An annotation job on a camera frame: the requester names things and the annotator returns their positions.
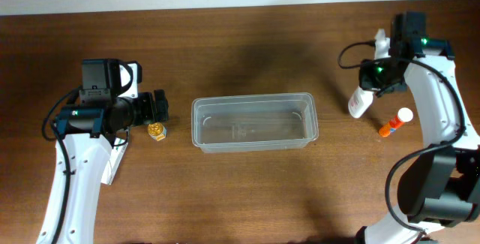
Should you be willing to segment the gold lid balm jar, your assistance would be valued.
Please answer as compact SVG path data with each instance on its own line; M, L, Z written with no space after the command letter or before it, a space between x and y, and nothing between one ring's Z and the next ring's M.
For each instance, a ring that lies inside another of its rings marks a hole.
M161 141L167 136L167 130L160 122L149 124L147 130L148 135L156 141Z

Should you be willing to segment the white spray bottle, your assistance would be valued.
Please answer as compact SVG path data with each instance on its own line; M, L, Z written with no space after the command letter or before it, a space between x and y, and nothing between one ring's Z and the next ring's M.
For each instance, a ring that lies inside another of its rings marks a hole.
M363 88L358 86L348 101L348 110L350 115L355 119L360 118L369 108L369 106L372 105L373 100L373 91L363 90Z

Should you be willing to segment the orange tube white cap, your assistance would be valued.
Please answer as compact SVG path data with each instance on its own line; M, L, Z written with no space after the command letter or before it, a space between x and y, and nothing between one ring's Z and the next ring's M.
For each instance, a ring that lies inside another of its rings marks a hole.
M413 112L411 109L402 107L397 112L396 116L389 120L381 129L378 134L381 137L388 137L391 133L395 132L399 127L406 122L410 122L413 119Z

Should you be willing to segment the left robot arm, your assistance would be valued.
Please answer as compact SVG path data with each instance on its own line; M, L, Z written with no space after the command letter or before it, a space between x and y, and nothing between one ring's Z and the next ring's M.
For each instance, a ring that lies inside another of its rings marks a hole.
M77 87L62 97L66 105L55 118L46 117L55 142L55 172L39 243L92 243L104 169L116 147L117 132L168 120L164 90L141 92L135 98L77 103Z

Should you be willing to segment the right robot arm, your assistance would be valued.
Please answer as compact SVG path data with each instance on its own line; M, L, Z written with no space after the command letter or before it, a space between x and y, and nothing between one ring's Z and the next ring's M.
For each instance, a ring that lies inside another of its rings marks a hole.
M357 243L427 242L429 233L471 222L479 216L479 136L458 91L455 55L446 40L430 39L417 30L387 38L378 31L367 45L372 60L359 69L359 86L348 103L360 117L375 97L409 89L421 123L423 149L397 161L385 182L388 214L363 227ZM397 206L390 186L397 169L411 166L397 186Z

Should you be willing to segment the clear plastic container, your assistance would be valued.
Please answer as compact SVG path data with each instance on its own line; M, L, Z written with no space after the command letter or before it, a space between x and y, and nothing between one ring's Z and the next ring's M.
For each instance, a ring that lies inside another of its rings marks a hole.
M198 98L192 143L204 153L301 149L320 135L307 92Z

